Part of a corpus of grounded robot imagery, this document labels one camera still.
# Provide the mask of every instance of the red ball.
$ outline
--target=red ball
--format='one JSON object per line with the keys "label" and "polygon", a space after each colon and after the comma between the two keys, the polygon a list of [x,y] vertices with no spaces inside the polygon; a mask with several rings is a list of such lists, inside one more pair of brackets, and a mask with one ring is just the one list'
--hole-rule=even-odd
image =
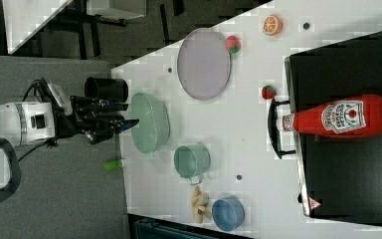
{"label": "red ball", "polygon": [[265,100],[273,99],[276,96],[276,90],[271,86],[265,86],[262,90],[262,96]]}
{"label": "red ball", "polygon": [[226,49],[230,54],[237,53],[241,49],[240,40],[236,36],[230,36],[226,39]]}

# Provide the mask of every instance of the black handle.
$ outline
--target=black handle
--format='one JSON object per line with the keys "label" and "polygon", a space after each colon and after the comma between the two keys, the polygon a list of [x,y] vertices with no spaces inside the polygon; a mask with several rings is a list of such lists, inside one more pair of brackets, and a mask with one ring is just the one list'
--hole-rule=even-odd
{"label": "black handle", "polygon": [[11,177],[8,184],[0,189],[0,202],[2,202],[12,196],[20,185],[21,169],[18,164],[17,155],[15,154],[14,148],[7,139],[0,138],[0,148],[8,157],[8,164],[11,171]]}
{"label": "black handle", "polygon": [[282,105],[288,105],[288,104],[289,104],[289,101],[277,102],[275,99],[272,99],[272,103],[269,108],[269,114],[268,114],[269,137],[270,137],[273,149],[275,150],[275,153],[278,155],[280,159],[282,159],[282,156],[284,155],[296,153],[295,150],[291,150],[291,151],[282,150],[281,133],[279,132],[276,126],[276,121],[278,120],[277,107]]}

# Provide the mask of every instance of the table surface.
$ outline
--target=table surface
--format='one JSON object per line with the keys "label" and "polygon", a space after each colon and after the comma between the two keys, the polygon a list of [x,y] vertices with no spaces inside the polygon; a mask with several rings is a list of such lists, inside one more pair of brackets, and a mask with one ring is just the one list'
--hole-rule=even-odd
{"label": "table surface", "polygon": [[[283,31],[274,37],[263,31],[264,19],[283,18]],[[309,30],[302,24],[309,22]],[[273,85],[287,99],[284,59],[294,53],[382,31],[382,1],[276,0],[212,28],[225,37],[237,35],[242,50],[233,56],[230,82],[221,96],[199,102],[181,88],[177,54],[182,42],[112,70],[128,81],[130,92],[144,91],[165,102],[171,134],[152,155],[140,153],[130,130],[121,136],[128,213],[218,230],[213,220],[194,223],[193,187],[179,177],[174,150],[203,142],[212,164],[204,174],[202,191],[216,199],[235,195],[246,211],[243,225],[231,234],[251,238],[382,238],[382,228],[307,218],[297,196],[295,155],[279,160],[270,145],[267,114],[270,103],[261,97]],[[280,114],[288,114],[283,108]],[[292,134],[284,134],[284,149],[292,149]],[[242,180],[236,179],[240,174]]]}
{"label": "table surface", "polygon": [[2,0],[8,54],[13,54],[73,0]]}

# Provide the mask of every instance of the green bowl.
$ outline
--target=green bowl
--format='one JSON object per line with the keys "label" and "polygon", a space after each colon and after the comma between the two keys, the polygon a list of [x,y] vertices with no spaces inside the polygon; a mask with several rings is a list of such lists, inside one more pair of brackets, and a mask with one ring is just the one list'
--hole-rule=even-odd
{"label": "green bowl", "polygon": [[129,117],[139,119],[131,134],[140,152],[153,152],[166,143],[170,133],[169,119],[165,105],[158,98],[146,93],[135,94]]}

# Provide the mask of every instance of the black tray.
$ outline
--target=black tray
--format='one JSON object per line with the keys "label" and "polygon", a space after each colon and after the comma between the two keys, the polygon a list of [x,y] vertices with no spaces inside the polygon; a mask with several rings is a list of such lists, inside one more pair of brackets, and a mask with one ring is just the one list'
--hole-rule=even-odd
{"label": "black tray", "polygon": [[[291,111],[362,94],[382,96],[382,32],[286,59]],[[306,215],[382,225],[382,135],[335,139],[298,136]]]}

